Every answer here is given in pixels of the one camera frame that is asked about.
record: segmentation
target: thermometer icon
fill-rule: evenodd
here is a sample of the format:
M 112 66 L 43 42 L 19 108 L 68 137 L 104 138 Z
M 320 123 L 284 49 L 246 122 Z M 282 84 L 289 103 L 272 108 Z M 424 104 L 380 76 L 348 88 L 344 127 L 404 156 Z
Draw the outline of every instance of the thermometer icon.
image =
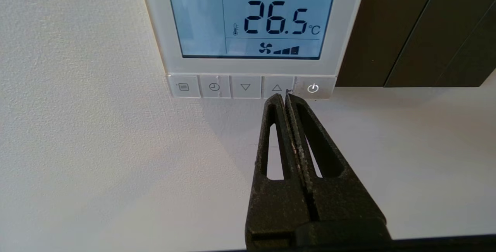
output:
M 237 24 L 234 24 L 234 25 L 233 25 L 233 27 L 234 27 L 234 31 L 233 31 L 233 33 L 232 33 L 232 34 L 233 34 L 234 36 L 237 36 L 237 35 L 238 35 L 238 25 L 237 25 Z

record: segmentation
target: black clamp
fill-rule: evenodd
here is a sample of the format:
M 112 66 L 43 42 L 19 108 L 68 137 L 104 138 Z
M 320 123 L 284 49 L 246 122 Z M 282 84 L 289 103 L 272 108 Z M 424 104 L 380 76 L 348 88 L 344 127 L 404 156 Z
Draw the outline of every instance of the black clamp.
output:
M 246 217 L 249 250 L 391 240 L 383 213 L 302 98 L 287 93 L 284 104 L 273 95 L 263 115 Z M 284 175 L 280 181 L 267 178 L 273 124 Z

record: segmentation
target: button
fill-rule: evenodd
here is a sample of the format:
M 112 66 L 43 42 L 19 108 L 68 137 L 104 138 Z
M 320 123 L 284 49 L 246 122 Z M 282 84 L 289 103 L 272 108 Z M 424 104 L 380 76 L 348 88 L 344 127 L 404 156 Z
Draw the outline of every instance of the button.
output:
M 170 91 L 174 97 L 200 98 L 196 76 L 168 76 Z
M 319 86 L 316 85 L 315 83 L 313 83 L 312 85 L 308 86 L 307 91 L 310 93 L 315 93 L 315 92 L 319 91 Z
M 263 96 L 265 99 L 279 93 L 286 95 L 286 90 L 293 90 L 294 77 L 264 77 Z
M 296 77 L 293 93 L 304 99 L 329 99 L 336 85 L 336 77 Z
M 260 99 L 262 97 L 262 77 L 231 77 L 233 98 Z
M 230 98 L 229 76 L 200 76 L 200 89 L 204 98 Z

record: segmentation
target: power symbol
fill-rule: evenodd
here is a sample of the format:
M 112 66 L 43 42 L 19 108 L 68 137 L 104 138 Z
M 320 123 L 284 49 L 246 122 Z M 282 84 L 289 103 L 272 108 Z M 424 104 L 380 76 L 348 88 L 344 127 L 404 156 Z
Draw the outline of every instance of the power symbol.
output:
M 319 90 L 319 86 L 318 86 L 318 85 L 316 85 L 316 84 L 312 84 L 312 85 L 310 85 L 310 86 L 308 87 L 308 89 L 307 89 L 307 90 L 308 90 L 308 92 L 310 92 L 310 93 L 315 93 L 315 92 L 317 92 L 317 91 Z

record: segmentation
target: white thermostat frame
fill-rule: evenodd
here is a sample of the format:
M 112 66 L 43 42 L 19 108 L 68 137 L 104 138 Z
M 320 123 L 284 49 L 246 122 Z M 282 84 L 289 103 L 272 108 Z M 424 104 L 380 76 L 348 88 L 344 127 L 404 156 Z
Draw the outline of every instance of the white thermostat frame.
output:
M 333 0 L 318 60 L 183 58 L 170 0 L 146 0 L 168 75 L 336 76 L 361 0 Z

